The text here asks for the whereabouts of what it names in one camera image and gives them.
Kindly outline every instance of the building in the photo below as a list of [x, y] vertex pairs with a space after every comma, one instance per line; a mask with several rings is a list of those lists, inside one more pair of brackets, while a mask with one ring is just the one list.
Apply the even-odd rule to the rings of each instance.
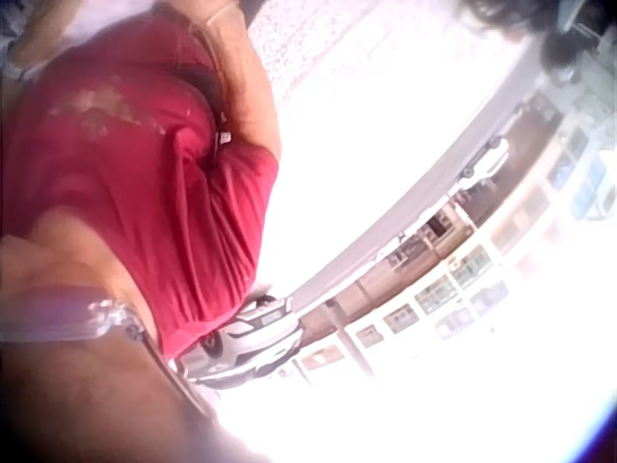
[[[417, 357], [470, 326], [491, 329], [483, 320], [506, 306], [572, 222], [614, 213], [603, 150], [615, 155], [615, 116], [589, 87], [544, 84], [529, 95], [501, 132], [510, 144], [503, 167], [467, 191], [454, 186], [436, 213], [330, 301], [370, 364]], [[303, 323], [306, 370], [349, 356], [326, 304]]]

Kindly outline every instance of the red t-shirt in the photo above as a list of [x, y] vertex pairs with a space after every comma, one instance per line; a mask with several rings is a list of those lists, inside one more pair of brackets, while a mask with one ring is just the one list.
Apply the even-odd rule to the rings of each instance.
[[185, 66], [212, 68], [186, 24], [139, 16], [54, 62], [3, 133], [2, 233], [70, 208], [131, 274], [168, 359], [246, 296], [278, 172], [266, 149], [215, 148], [210, 105], [176, 77]]

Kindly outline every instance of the belly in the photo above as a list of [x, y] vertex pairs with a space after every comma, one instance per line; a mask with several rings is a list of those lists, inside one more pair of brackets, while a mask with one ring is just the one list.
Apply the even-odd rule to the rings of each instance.
[[122, 262], [86, 223], [60, 208], [44, 213], [26, 239], [2, 241], [2, 300], [33, 286], [98, 286], [130, 304], [158, 340], [154, 318]]

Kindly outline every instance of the white car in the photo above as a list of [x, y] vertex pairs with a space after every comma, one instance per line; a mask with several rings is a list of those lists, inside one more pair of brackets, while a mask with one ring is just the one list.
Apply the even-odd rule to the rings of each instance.
[[212, 389], [264, 377], [300, 350], [302, 327], [290, 299], [261, 296], [228, 323], [201, 338], [172, 367], [189, 381]]
[[508, 159], [510, 144], [501, 136], [491, 138], [461, 173], [459, 186], [469, 190], [477, 182], [494, 176]]

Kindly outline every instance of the bracelet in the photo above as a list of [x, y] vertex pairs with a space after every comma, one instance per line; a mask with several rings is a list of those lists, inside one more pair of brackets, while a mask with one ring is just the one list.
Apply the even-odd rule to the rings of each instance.
[[227, 3], [223, 8], [221, 8], [218, 12], [216, 12], [215, 14], [213, 14], [212, 16], [210, 16], [209, 19], [207, 19], [205, 21], [205, 27], [210, 27], [210, 25], [216, 20], [218, 19], [221, 15], [223, 15], [224, 12], [226, 12], [227, 10], [229, 10], [232, 7], [238, 7], [239, 3], [234, 1], [234, 2], [229, 2]]

